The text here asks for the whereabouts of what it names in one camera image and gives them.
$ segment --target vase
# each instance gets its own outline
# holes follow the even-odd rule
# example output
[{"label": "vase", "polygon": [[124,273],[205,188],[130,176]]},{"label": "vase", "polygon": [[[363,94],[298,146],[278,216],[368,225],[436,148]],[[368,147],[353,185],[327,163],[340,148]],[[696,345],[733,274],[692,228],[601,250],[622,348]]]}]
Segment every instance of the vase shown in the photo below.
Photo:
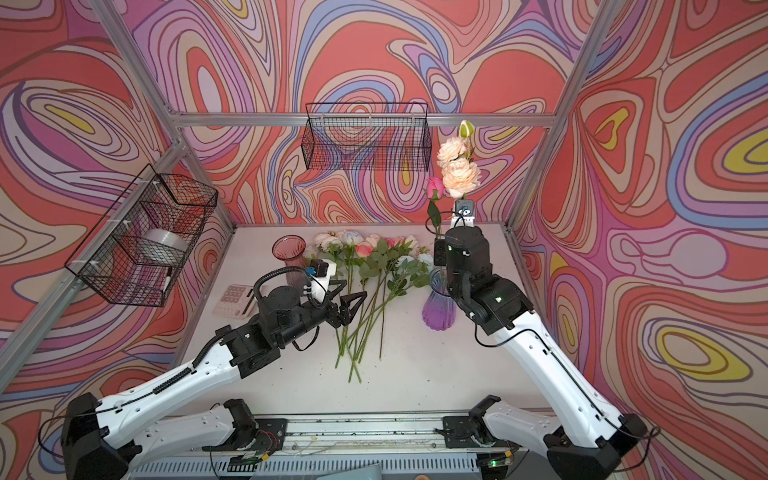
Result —
[{"label": "vase", "polygon": [[429,274],[432,292],[422,308],[422,319],[433,330],[446,330],[456,320],[456,304],[445,285],[445,267],[438,266]]},{"label": "vase", "polygon": [[[304,258],[304,249],[306,248],[306,242],[302,237],[298,235],[286,235],[278,239],[274,245],[272,245],[272,254],[278,260],[285,262],[286,266],[300,266],[306,268],[307,262]],[[306,285],[306,275],[302,272],[288,272],[288,284],[293,288],[299,290],[300,293],[304,291]]]}]

